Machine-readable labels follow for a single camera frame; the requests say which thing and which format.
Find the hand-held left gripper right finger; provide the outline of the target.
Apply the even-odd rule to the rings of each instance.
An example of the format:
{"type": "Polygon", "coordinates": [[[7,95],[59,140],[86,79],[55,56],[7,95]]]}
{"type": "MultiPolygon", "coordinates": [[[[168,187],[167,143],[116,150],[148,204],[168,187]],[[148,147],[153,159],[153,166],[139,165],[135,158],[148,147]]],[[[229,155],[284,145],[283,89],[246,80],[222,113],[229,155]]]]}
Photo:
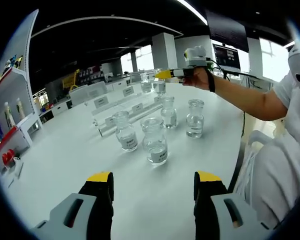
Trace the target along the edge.
{"type": "Polygon", "coordinates": [[[196,240],[265,240],[273,232],[240,195],[228,193],[220,177],[212,173],[194,173],[193,198],[196,240]]]}

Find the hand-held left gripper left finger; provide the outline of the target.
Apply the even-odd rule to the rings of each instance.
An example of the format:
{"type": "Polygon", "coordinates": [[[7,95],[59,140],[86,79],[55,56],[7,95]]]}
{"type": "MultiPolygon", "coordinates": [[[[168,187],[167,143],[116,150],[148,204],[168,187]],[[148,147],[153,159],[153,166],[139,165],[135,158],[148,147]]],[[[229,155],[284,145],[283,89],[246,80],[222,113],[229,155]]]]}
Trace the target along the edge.
{"type": "Polygon", "coordinates": [[[113,201],[113,173],[95,173],[31,231],[39,240],[110,240],[113,201]]]}

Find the person's right hand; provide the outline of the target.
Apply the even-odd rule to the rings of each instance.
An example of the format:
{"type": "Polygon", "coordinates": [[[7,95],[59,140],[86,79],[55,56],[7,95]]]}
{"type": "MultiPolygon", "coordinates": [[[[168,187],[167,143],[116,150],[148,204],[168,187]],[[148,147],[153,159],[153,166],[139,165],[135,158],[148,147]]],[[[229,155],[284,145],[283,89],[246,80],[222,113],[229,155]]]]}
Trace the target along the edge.
{"type": "Polygon", "coordinates": [[[196,67],[192,76],[183,78],[183,86],[195,87],[201,90],[215,92],[214,76],[204,67],[196,67]]]}

